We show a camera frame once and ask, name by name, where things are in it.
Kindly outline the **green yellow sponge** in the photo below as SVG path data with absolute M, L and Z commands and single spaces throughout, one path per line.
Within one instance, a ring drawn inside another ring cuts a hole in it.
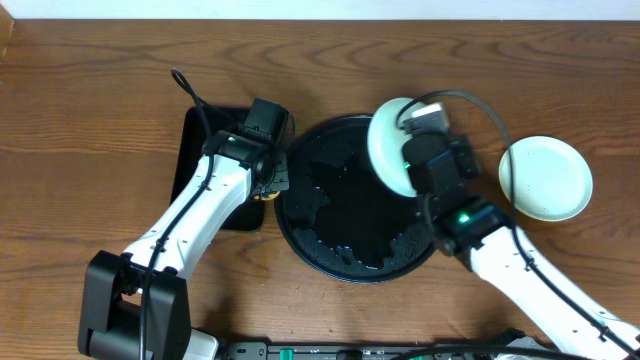
M 280 195 L 280 192 L 274 192 L 274 193 L 261 193 L 258 195 L 254 196 L 254 200 L 260 200 L 260 201 L 272 201 L 275 198 L 277 198 Z

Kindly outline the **mint plate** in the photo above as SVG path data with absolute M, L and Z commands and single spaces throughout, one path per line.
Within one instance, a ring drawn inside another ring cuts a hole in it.
M 398 113 L 411 101 L 407 97 L 395 98 L 376 110 L 367 131 L 367 150 L 380 181 L 396 194 L 414 198 L 417 193 L 411 185 L 401 151 L 410 136 L 396 126 Z
M 589 204 L 593 177 L 583 156 L 549 136 L 515 142 L 503 154 L 498 175 L 505 196 L 523 214 L 546 222 L 575 217 Z

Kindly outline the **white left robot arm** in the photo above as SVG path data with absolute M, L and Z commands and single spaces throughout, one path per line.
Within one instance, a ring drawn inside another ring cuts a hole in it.
M 218 340 L 191 325 L 188 282 L 227 218 L 250 197 L 287 188 L 280 145 L 219 131 L 162 217 L 85 272 L 77 346 L 94 359 L 212 359 Z

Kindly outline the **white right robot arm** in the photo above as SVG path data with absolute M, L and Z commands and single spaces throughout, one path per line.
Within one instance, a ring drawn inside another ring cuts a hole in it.
M 515 220 L 471 194 L 480 167 L 465 137 L 411 132 L 404 168 L 435 244 L 513 301 L 567 354 L 636 359 L 639 329 L 602 308 L 547 260 Z

